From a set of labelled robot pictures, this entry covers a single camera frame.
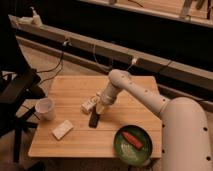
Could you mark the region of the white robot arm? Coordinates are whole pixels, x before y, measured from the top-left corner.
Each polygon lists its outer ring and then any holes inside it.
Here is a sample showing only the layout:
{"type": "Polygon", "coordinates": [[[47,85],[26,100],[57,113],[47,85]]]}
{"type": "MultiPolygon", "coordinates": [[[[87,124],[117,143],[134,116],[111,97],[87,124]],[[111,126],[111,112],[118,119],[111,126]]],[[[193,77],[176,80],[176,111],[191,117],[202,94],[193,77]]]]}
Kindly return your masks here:
{"type": "Polygon", "coordinates": [[[162,171],[213,171],[207,117],[198,102],[156,94],[137,85],[127,71],[114,69],[108,79],[100,107],[114,104],[125,90],[162,120],[162,171]]]}

